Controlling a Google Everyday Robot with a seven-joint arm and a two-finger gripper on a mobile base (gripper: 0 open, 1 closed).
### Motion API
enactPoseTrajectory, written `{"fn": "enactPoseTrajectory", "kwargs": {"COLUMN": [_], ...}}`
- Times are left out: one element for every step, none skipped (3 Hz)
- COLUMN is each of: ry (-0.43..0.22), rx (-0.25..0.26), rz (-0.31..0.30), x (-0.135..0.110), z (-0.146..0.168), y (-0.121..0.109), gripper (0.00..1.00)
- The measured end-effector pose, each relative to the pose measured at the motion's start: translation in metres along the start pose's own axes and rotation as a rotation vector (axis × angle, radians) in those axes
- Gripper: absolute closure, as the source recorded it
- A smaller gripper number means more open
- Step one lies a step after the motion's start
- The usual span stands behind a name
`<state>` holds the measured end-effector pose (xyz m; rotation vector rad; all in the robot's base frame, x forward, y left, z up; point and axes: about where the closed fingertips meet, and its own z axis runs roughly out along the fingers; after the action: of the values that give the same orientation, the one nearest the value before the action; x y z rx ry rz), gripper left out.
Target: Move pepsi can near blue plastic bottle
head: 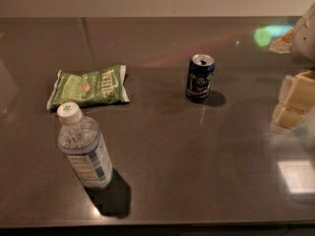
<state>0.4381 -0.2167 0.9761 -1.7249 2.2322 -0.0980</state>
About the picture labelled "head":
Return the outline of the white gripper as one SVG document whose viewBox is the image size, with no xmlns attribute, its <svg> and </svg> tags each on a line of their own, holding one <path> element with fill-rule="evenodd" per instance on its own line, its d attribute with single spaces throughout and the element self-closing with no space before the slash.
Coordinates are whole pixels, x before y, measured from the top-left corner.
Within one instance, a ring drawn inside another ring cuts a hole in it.
<svg viewBox="0 0 315 236">
<path fill-rule="evenodd" d="M 291 36 L 290 56 L 302 68 L 315 69 L 315 2 L 297 21 Z M 315 71 L 308 70 L 283 79 L 279 102 L 270 129 L 277 134 L 291 132 L 315 106 Z"/>
</svg>

